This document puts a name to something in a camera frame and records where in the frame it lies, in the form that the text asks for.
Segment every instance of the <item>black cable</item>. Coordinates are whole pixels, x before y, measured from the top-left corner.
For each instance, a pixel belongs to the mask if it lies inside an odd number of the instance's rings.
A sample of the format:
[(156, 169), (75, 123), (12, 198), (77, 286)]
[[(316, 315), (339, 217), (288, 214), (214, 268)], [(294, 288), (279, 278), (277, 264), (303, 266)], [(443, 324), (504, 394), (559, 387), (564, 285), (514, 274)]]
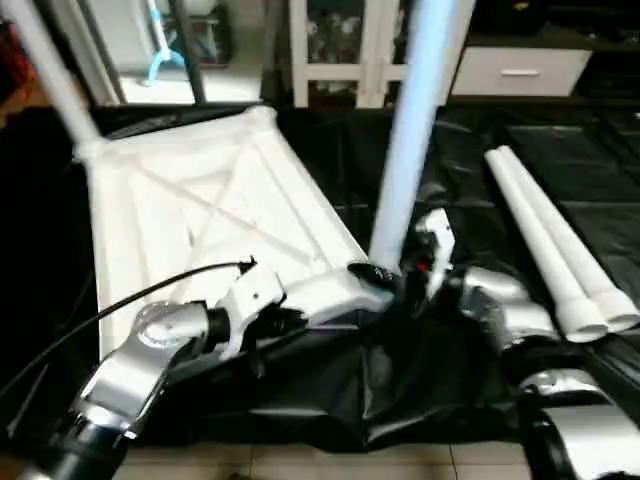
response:
[(65, 333), (60, 338), (55, 340), (51, 345), (45, 348), (42, 352), (40, 352), (33, 360), (31, 360), (17, 375), (15, 375), (9, 383), (7, 383), (2, 390), (0, 390), (0, 400), (9, 392), (25, 375), (31, 372), (34, 368), (44, 362), (53, 352), (55, 352), (61, 345), (66, 343), (70, 338), (80, 333), (82, 330), (87, 328), (90, 325), (102, 320), (104, 317), (111, 315), (116, 310), (120, 310), (123, 307), (126, 307), (130, 303), (135, 302), (136, 300), (141, 299), (142, 297), (146, 297), (150, 293), (153, 293), (161, 288), (166, 287), (167, 285), (171, 285), (172, 283), (179, 282), (180, 280), (184, 280), (185, 278), (191, 277), (193, 275), (198, 275), (199, 273), (208, 272), (211, 270), (218, 270), (221, 268), (231, 268), (231, 267), (241, 267), (244, 262), (227, 262), (227, 263), (214, 263), (212, 265), (206, 265), (200, 268), (194, 268), (193, 270), (188, 270), (183, 273), (179, 273), (178, 275), (174, 275), (173, 277), (169, 277), (166, 280), (162, 280), (161, 282), (156, 283), (155, 285), (151, 285), (150, 287), (145, 288), (144, 290), (140, 290), (138, 293), (134, 293), (126, 298), (123, 298), (119, 302), (114, 303), (113, 305), (108, 306), (97, 315), (85, 320), (80, 325), (75, 327), (73, 330)]

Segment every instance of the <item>white cabinet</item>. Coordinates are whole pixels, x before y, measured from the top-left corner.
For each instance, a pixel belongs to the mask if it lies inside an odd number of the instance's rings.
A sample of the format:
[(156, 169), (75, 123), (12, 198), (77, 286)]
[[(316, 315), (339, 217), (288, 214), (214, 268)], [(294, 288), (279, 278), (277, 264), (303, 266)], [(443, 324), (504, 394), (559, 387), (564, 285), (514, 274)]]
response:
[[(313, 106), (317, 98), (322, 98), (323, 105), (335, 100), (359, 108), (393, 103), (397, 86), (407, 74), (404, 62), (413, 3), (289, 0), (295, 106)], [(474, 4), (475, 0), (458, 1), (441, 105), (453, 81)]]

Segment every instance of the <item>pipe end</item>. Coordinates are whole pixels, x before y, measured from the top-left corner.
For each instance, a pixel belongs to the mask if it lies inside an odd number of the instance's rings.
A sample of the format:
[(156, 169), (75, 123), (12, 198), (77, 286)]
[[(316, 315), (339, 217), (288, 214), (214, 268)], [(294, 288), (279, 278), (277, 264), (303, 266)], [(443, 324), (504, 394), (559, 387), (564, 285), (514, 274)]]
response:
[(626, 293), (618, 288), (589, 295), (589, 298), (598, 306), (612, 331), (625, 330), (640, 321), (640, 312), (638, 312), (636, 305)]
[(556, 318), (570, 342), (593, 342), (609, 333), (606, 319), (595, 302), (587, 297), (558, 304)]
[(623, 332), (640, 323), (640, 315), (620, 315), (609, 319), (609, 330), (614, 333)]

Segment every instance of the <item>black plastic sheet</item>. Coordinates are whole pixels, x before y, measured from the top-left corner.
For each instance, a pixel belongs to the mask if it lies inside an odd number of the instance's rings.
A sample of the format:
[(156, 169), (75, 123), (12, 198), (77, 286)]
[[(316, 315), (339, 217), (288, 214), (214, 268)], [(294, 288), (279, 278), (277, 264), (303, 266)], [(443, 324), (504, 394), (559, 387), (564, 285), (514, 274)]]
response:
[[(217, 118), (224, 108), (123, 108), (95, 112), (114, 137)], [(367, 248), (392, 124), (391, 112), (283, 111), (279, 127), (354, 237)], [(51, 111), (30, 111), (0, 132), (8, 188), (23, 200), (10, 274), (19, 279), (13, 318), (21, 345), (2, 381), (65, 325), (95, 310), (91, 230), (83, 169)], [(515, 275), (533, 297), (548, 292), (484, 164), (486, 148), (508, 143), (531, 168), (614, 281), (640, 304), (640, 126), (630, 112), (457, 108), (440, 112), (414, 215), (447, 208), (458, 265)], [(88, 285), (84, 295), (79, 295)], [(70, 312), (76, 308), (72, 318)], [(167, 391), (145, 431), (150, 443), (195, 440), (306, 442), (366, 451), (401, 442), (514, 439), (517, 415), (499, 364), (474, 325), (451, 305), (424, 318), (355, 313), (330, 328), (265, 352), (257, 380), (239, 359)], [(0, 399), (15, 444), (46, 438), (95, 365), (97, 332), (50, 363), (28, 402), (31, 382)], [(584, 348), (586, 364), (640, 421), (638, 333)], [(16, 411), (24, 406), (15, 421)]]

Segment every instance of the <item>white pipe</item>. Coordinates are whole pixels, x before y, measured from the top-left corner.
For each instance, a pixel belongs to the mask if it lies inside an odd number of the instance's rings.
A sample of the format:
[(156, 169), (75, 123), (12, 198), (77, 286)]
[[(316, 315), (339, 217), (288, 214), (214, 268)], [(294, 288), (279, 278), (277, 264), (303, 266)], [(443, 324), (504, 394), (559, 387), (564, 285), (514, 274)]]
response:
[(520, 159), (509, 147), (502, 146), (498, 151), (511, 162), (511, 169), (516, 174), (520, 188), (551, 235), (573, 275), (607, 319), (610, 330), (619, 332), (640, 322), (640, 313), (633, 301), (613, 284)]
[(572, 342), (590, 342), (606, 335), (608, 326), (605, 318), (595, 303), (587, 298), (536, 216), (515, 179), (510, 162), (496, 150), (486, 152), (485, 158), (553, 296), (555, 315), (567, 339)]
[(445, 73), (456, 0), (419, 0), (411, 17), (409, 71), (391, 132), (370, 260), (399, 270)]
[(82, 105), (31, 0), (0, 0), (0, 7), (5, 16), (15, 21), (20, 41), (75, 144), (82, 146), (99, 141), (98, 129)]

